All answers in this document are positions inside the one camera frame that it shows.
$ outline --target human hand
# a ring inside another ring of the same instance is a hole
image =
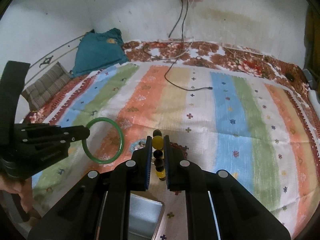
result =
[[[0,174],[0,190],[12,194],[19,194],[21,198],[21,206],[25,212],[32,209],[32,180],[25,181],[13,180],[8,176]]]

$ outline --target silver screw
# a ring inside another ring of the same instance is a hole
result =
[[[188,162],[187,160],[182,160],[182,161],[180,162],[180,165],[181,165],[182,167],[188,167],[188,166],[190,165],[190,162]]]
[[[127,165],[127,167],[133,167],[136,165],[136,162],[133,160],[129,160],[125,163],[125,165]]]
[[[89,171],[89,173],[88,173],[88,177],[90,179],[93,179],[93,178],[95,178],[97,176],[98,176],[98,172],[97,171]]]
[[[228,173],[226,171],[219,171],[218,172],[218,175],[222,178],[226,178],[228,177]]]

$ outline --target striped cushion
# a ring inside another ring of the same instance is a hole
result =
[[[35,83],[28,86],[21,95],[28,101],[30,110],[37,111],[68,84],[69,81],[70,77],[60,63],[57,62]]]

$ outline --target striped bedspread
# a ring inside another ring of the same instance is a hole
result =
[[[297,235],[320,201],[320,165],[315,136],[292,92],[244,73],[174,66],[167,77],[175,84],[213,87],[189,92],[164,79],[168,67],[141,62],[112,66],[59,95],[44,122],[72,126],[111,118],[124,133],[124,151],[114,163],[98,165],[86,157],[80,142],[73,143],[67,159],[33,177],[34,199],[47,211],[87,171],[112,170],[160,129],[202,169],[229,171]],[[108,159],[118,145],[115,129],[104,123],[92,127],[88,146],[95,156]],[[149,193],[165,203],[156,239],[186,239],[184,193],[167,191],[153,167],[150,184]]]

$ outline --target green bangle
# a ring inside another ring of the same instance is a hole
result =
[[[120,154],[122,153],[123,151],[123,148],[124,148],[124,136],[123,136],[123,133],[119,127],[119,125],[117,125],[117,123],[109,118],[106,118],[106,117],[98,117],[96,119],[93,119],[91,120],[90,122],[88,122],[88,124],[86,125],[87,128],[90,129],[90,127],[97,123],[97,122],[108,122],[108,123],[111,123],[118,131],[119,135],[120,135],[120,146],[119,146],[119,149],[118,151],[116,152],[116,155],[113,156],[111,159],[109,160],[100,160],[96,157],[94,157],[91,152],[89,151],[88,149],[88,146],[87,146],[87,140],[82,140],[82,147],[83,147],[83,150],[85,152],[85,154],[92,160],[94,161],[95,163],[98,163],[98,164],[109,164],[109,163],[112,163],[114,162],[116,159],[119,158]]]

